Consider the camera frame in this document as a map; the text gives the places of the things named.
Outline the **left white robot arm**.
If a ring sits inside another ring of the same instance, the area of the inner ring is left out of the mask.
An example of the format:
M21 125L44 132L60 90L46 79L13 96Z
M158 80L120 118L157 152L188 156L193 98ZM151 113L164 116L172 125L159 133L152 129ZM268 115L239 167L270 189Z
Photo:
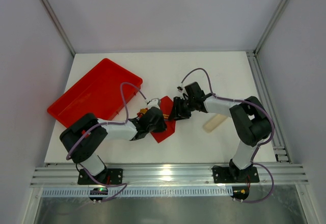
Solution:
M162 111L152 107L143 115L125 122L100 120L92 113L85 114L64 130L59 139L68 152L67 159L83 167L83 179L89 178L93 183L105 184L108 169L95 153L105 139L137 141L149 133L160 133L166 129Z

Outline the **red paper napkin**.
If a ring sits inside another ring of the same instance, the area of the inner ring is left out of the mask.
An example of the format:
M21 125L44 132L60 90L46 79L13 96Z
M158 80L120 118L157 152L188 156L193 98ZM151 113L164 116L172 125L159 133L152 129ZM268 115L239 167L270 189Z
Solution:
M165 96L161 98L160 109L162 110L163 114L170 115L172 106L173 106L173 100L170 97ZM168 119L165 119L165 124L167 126L167 129L164 132L151 133L151 135L154 137L157 143L161 143L175 132L176 121L169 121Z

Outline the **yellow plastic spoon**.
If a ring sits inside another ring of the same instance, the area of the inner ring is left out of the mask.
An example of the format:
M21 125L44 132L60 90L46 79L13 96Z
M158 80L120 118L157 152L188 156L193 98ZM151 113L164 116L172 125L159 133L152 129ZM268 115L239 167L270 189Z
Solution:
M142 117L147 111L147 108L140 109L140 111L137 113L138 117Z

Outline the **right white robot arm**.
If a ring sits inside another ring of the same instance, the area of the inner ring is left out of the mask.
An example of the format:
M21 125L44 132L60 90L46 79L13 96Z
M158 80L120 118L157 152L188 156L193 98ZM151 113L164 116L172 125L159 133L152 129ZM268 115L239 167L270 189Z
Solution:
M170 121L189 119L193 111L219 114L232 119L239 145L228 166L213 166L215 183L258 183L258 171L253 159L259 145L274 131L274 124L257 97L233 101L205 94L197 82L179 87L181 96L174 97Z

